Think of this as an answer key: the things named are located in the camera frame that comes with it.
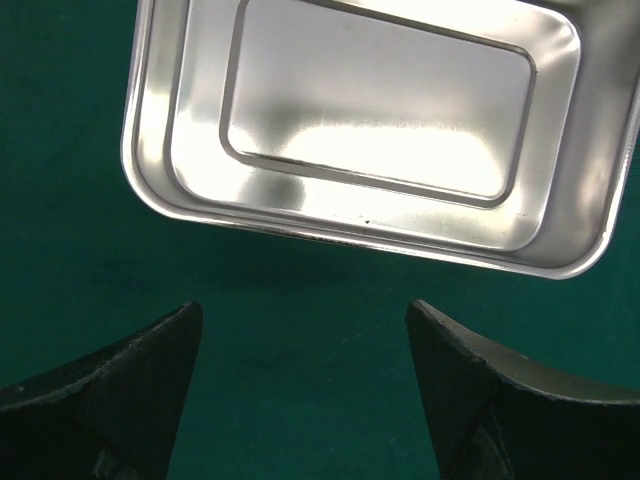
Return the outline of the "stainless steel tray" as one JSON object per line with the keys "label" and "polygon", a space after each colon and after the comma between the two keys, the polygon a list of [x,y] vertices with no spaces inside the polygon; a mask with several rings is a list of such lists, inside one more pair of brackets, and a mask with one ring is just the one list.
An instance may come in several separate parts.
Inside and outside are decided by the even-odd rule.
{"label": "stainless steel tray", "polygon": [[638,131],[635,1],[142,1],[121,159],[173,219],[565,279]]}

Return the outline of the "green surgical cloth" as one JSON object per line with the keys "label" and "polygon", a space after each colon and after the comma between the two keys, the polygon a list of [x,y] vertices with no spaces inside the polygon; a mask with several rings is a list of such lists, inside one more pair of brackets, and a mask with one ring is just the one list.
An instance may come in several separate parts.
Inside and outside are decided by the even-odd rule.
{"label": "green surgical cloth", "polygon": [[120,164],[136,5],[1,5],[1,381],[205,317],[173,479],[435,479],[404,316],[422,299],[548,366],[639,385],[639,171],[604,257],[548,281],[192,224]]}

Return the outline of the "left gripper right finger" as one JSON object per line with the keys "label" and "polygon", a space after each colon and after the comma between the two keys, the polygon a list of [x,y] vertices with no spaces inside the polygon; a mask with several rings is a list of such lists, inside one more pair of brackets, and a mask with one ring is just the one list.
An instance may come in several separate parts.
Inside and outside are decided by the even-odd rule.
{"label": "left gripper right finger", "polygon": [[440,478],[638,478],[638,391],[547,367],[421,300],[405,321]]}

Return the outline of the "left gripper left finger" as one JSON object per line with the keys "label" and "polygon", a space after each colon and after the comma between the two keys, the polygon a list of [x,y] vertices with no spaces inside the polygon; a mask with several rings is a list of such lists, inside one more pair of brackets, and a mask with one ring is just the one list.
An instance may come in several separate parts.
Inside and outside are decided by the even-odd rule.
{"label": "left gripper left finger", "polygon": [[2,478],[166,478],[202,331],[202,308],[190,302],[2,387]]}

